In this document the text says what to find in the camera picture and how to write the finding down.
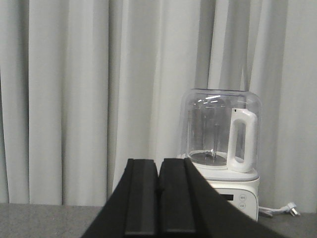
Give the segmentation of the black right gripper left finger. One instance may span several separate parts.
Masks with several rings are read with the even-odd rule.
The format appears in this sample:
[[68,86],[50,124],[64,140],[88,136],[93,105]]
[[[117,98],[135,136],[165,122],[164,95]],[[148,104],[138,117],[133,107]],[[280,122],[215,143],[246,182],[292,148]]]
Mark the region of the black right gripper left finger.
[[84,238],[155,238],[158,235],[158,174],[153,160],[128,159],[110,199]]

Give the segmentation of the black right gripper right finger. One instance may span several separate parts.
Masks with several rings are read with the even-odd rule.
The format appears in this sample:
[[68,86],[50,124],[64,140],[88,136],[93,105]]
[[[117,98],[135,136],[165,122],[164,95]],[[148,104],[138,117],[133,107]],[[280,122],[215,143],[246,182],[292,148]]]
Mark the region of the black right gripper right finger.
[[189,159],[164,159],[159,182],[161,238],[280,238],[216,192]]

